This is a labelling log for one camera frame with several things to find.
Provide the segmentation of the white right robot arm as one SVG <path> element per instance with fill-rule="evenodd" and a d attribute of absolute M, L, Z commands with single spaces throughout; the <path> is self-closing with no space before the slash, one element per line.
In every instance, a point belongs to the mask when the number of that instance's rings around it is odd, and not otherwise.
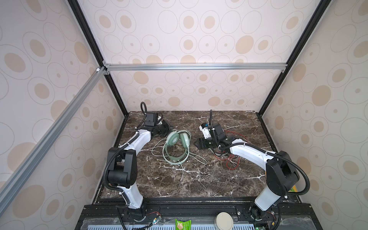
<path fill-rule="evenodd" d="M 250 210 L 262 214 L 289 195 L 304 195 L 310 189 L 307 174 L 284 152 L 263 150 L 234 136 L 228 136 L 220 124 L 203 123 L 199 127 L 203 137 L 195 142 L 202 149 L 219 149 L 244 158 L 265 171 L 266 186 L 255 199 Z"/>

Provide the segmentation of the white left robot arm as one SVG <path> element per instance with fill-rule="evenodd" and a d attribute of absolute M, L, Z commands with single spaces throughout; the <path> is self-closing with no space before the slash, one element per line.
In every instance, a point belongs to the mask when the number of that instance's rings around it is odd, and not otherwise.
<path fill-rule="evenodd" d="M 124 197 L 128 208 L 140 209 L 143 203 L 143 196 L 136 184 L 137 154 L 153 137 L 166 137 L 170 131 L 171 126 L 165 120 L 154 126 L 144 125 L 125 144 L 108 151 L 102 182 L 107 189 L 118 191 Z"/>

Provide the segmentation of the mint green headphones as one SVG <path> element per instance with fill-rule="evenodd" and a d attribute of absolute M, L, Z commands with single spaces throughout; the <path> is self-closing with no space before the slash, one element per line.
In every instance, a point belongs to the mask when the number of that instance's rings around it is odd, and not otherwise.
<path fill-rule="evenodd" d="M 195 160 L 202 165 L 207 165 L 208 161 L 191 151 L 191 132 L 187 130 L 171 131 L 167 137 L 158 141 L 150 150 L 155 157 L 162 157 L 171 166 L 180 166 L 182 171 L 181 181 L 184 177 L 184 163 L 188 160 Z"/>

